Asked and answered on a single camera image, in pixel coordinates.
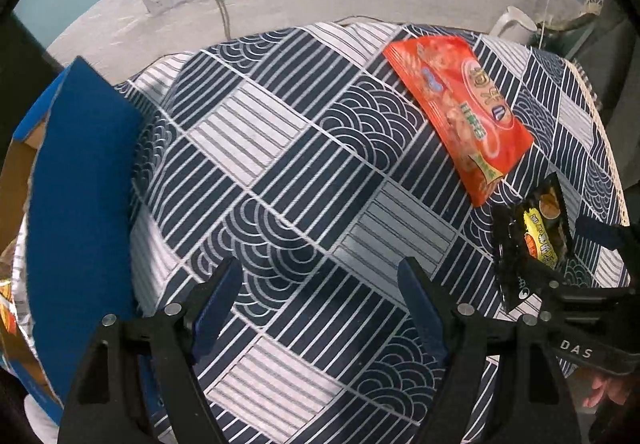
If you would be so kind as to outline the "person's hand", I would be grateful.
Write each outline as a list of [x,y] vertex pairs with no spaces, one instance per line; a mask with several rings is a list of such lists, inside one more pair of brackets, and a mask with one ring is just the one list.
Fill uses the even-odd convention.
[[609,400],[616,405],[623,405],[632,390],[630,379],[609,377],[595,374],[591,382],[591,393],[582,401],[585,408],[595,408],[603,400]]

